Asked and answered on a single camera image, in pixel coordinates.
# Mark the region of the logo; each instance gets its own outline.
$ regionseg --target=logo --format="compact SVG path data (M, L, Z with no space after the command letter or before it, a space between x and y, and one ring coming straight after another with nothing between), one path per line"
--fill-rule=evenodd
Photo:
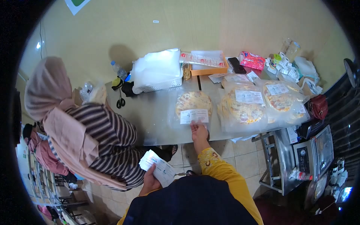
M151 161L153 161L153 162L157 162L157 158L155 158L154 156L152 156L150 159L151 159Z

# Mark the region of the hand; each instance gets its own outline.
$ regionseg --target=hand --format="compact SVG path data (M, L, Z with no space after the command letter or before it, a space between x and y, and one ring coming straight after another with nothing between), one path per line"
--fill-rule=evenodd
M191 121L190 124L192 138L194 141L194 148L196 153L199 155L204 149L209 148L209 142L207 142L207 137L209 132L205 125L201 124L201 121L198 121L198 124L195 124L195 121Z
M140 191L139 196L144 196L147 193L159 189L161 187L160 182L154 177L153 173L156 169L156 164L152 164L151 167L144 175L144 186Z
M198 124L195 124L195 121L191 121L190 124L192 139L193 141L206 141L209 136L206 125L201 124L201 120L198 121Z

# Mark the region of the yellow patterned shirt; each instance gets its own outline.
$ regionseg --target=yellow patterned shirt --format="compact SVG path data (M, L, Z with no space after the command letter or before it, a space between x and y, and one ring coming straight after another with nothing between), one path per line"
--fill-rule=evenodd
M204 149L198 155L198 160L203 175L209 175L218 180L226 181L234 198L246 208L259 225L264 224L259 210L249 193L245 178L232 165L225 162L213 148ZM117 225L122 225L126 213Z

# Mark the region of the white plastic basket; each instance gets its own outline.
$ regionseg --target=white plastic basket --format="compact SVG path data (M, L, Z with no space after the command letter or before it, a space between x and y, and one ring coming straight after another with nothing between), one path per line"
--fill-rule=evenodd
M170 87L177 87L177 86L181 86L182 84L183 84L183 77L179 77L179 78L169 80L169 81L164 81L164 82L161 82L158 84L142 86L142 87L139 87L139 89L142 92L150 92L150 91L157 91L157 90L161 90L161 89L167 89Z

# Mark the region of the pink cloth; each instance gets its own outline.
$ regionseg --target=pink cloth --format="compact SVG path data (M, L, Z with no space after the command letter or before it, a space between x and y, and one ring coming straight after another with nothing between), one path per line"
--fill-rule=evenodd
M72 88L63 61L47 57L40 61L25 88L25 109L44 129L61 161L74 173L98 185L126 190L125 184L89 168L98 157L99 143L85 126L64 111L73 107Z
M56 159L50 149L48 141L41 140L35 129L31 131L28 147L31 152L35 152L36 150L35 157L45 169L55 174L68 175L69 170Z
M51 213L48 211L46 206L41 207L40 205L37 205L37 208L42 212L49 220L52 220L53 217L51 216Z

